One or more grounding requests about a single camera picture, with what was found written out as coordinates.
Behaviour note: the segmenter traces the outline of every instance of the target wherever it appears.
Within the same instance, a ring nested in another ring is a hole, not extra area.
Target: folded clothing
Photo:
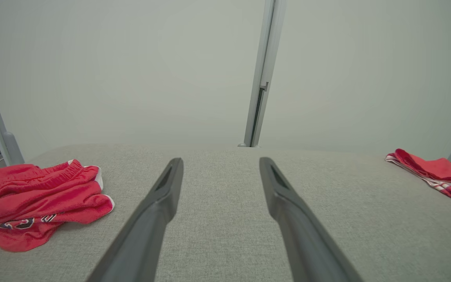
[[[417,175],[431,187],[451,198],[451,162],[448,159],[442,157],[425,161],[405,150],[397,149],[394,153],[388,154],[385,160]]]
[[[40,169],[0,168],[0,247],[27,251],[46,243],[65,222],[91,223],[114,208],[103,195],[98,166],[76,160]]]

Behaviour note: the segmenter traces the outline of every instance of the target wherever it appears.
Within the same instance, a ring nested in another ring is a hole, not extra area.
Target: red cloth
[[[433,161],[425,161],[420,157],[407,153],[405,150],[397,149],[390,154],[404,166],[407,166],[419,177],[443,181],[449,187],[440,189],[440,192],[451,197],[451,162],[442,157]]]
[[[101,194],[100,168],[77,160],[40,169],[0,168],[0,247],[27,251],[46,243],[67,221],[91,223],[114,208]]]

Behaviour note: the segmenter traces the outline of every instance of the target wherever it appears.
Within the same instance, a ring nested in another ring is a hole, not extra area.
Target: gray fabric surface
[[[383,156],[263,148],[80,145],[32,163],[77,158],[102,168],[116,207],[67,223],[43,246],[0,249],[0,281],[84,281],[173,157],[184,160],[177,214],[157,281],[287,281],[290,267],[258,172],[271,157],[365,281],[451,281],[451,199]]]

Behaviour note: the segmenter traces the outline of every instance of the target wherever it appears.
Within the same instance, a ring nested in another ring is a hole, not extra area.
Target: white partition panel
[[[451,1],[289,0],[259,145],[451,152]]]
[[[26,159],[243,140],[264,0],[0,0],[0,112]]]

